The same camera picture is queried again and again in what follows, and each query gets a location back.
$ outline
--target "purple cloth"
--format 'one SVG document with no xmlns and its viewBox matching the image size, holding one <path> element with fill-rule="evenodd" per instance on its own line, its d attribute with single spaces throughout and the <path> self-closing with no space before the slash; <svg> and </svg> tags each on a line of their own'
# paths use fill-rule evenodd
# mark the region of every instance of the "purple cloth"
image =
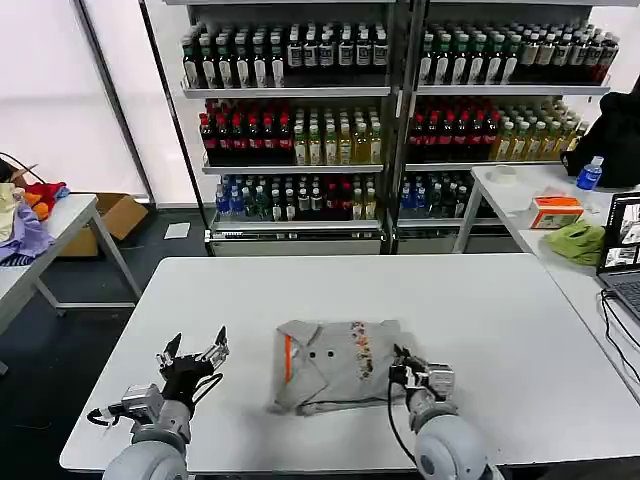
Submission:
<svg viewBox="0 0 640 480">
<path fill-rule="evenodd" d="M 13 231 L 5 242 L 0 242 L 0 260 L 18 253 L 35 258 L 45 252 L 54 240 L 49 235 L 31 207 L 20 202 L 13 217 Z"/>
</svg>

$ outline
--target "black bag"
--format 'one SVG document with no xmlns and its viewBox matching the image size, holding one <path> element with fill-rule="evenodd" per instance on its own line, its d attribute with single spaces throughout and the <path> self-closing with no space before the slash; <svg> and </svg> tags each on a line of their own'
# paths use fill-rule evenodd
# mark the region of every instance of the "black bag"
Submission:
<svg viewBox="0 0 640 480">
<path fill-rule="evenodd" d="M 634 187 L 640 184 L 640 98 L 608 93 L 600 100 L 602 115 L 572 152 L 562 154 L 570 176 L 576 177 L 594 156 L 604 158 L 598 186 Z"/>
</svg>

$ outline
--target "orange stripe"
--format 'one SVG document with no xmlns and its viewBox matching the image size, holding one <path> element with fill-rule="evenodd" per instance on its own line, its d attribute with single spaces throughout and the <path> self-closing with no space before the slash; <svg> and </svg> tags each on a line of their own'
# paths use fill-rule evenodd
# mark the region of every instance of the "orange stripe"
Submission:
<svg viewBox="0 0 640 480">
<path fill-rule="evenodd" d="M 291 337 L 284 336 L 284 379 L 286 383 L 291 381 Z"/>
</svg>

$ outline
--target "orange box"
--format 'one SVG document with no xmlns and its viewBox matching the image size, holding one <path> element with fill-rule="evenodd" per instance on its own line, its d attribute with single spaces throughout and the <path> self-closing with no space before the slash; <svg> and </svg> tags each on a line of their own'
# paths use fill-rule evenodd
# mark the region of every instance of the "orange box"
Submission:
<svg viewBox="0 0 640 480">
<path fill-rule="evenodd" d="M 574 223 L 584 208 L 574 197 L 535 197 L 529 207 L 529 228 L 558 229 Z"/>
</svg>

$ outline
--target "white table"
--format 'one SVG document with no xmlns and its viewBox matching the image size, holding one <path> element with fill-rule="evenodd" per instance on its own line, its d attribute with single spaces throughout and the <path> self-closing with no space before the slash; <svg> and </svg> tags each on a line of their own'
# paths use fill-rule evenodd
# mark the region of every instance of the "white table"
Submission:
<svg viewBox="0 0 640 480">
<path fill-rule="evenodd" d="M 532 197 L 547 187 L 577 196 L 584 195 L 584 193 L 575 186 L 575 179 L 568 177 L 565 168 L 561 165 L 515 167 L 516 183 L 513 185 L 501 185 L 490 181 L 488 174 L 493 168 L 474 167 L 471 170 L 475 183 L 460 234 L 454 245 L 454 252 L 462 253 L 464 251 L 477 207 L 480 199 L 484 197 L 518 246 L 524 252 L 534 254 L 542 262 L 640 403 L 640 384 L 632 373 L 629 375 L 630 372 L 627 372 L 615 348 L 604 336 L 606 327 L 599 298 L 604 284 L 597 279 L 595 267 L 576 265 L 553 252 L 543 241 L 543 237 L 549 231 L 529 230 L 520 214 L 529 207 Z M 595 206 L 595 210 L 598 210 L 599 213 L 585 212 L 583 218 L 593 224 L 606 225 L 611 198 L 615 191 L 598 189 L 588 194 L 588 204 Z M 609 304 L 634 337 L 640 340 L 640 325 L 635 318 L 615 301 L 610 300 Z M 615 320 L 611 315 L 610 319 L 612 320 L 612 337 L 630 362 L 636 368 L 640 367 L 640 351 L 620 333 L 620 329 L 615 325 Z"/>
<path fill-rule="evenodd" d="M 429 360 L 452 365 L 454 400 L 498 464 L 640 455 L 640 408 L 532 255 L 171 258 L 145 289 L 60 464 L 103 470 L 129 444 L 131 422 L 107 430 L 87 412 L 131 384 L 163 385 L 155 354 L 177 332 L 182 352 L 201 351 L 225 324 L 231 354 L 191 424 L 191 473 L 410 468 L 385 407 L 266 412 L 274 331 L 291 319 L 398 319 Z M 395 407 L 411 442 L 407 417 Z"/>
<path fill-rule="evenodd" d="M 82 227 L 89 224 L 107 257 L 118 268 L 124 284 L 135 299 L 142 295 L 140 287 L 129 271 L 111 235 L 96 210 L 97 198 L 93 194 L 72 194 L 56 202 L 51 216 L 43 223 L 55 243 L 31 265 L 0 267 L 0 332 L 2 332 L 31 299 L 36 290 L 58 311 L 71 308 L 134 307 L 126 303 L 60 303 L 39 279 L 42 272 L 72 240 Z M 0 365 L 0 373 L 6 367 Z"/>
</svg>

